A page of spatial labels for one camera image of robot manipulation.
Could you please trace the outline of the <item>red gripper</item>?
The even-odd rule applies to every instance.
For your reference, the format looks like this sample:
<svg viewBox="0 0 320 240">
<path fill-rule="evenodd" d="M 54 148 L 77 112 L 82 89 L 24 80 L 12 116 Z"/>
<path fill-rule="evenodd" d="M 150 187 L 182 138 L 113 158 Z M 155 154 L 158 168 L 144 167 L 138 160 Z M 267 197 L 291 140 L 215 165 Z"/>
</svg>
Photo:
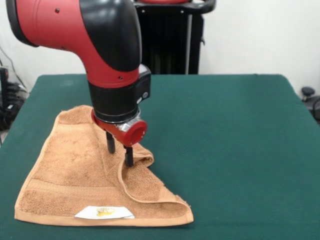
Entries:
<svg viewBox="0 0 320 240">
<path fill-rule="evenodd" d="M 140 111 L 129 121 L 122 123 L 108 123 L 98 119 L 95 112 L 91 111 L 92 121 L 106 132 L 107 148 L 110 154 L 116 151 L 114 138 L 124 145 L 124 162 L 127 167 L 133 167 L 133 148 L 132 145 L 139 143 L 147 132 L 147 123 L 141 119 Z"/>
</svg>

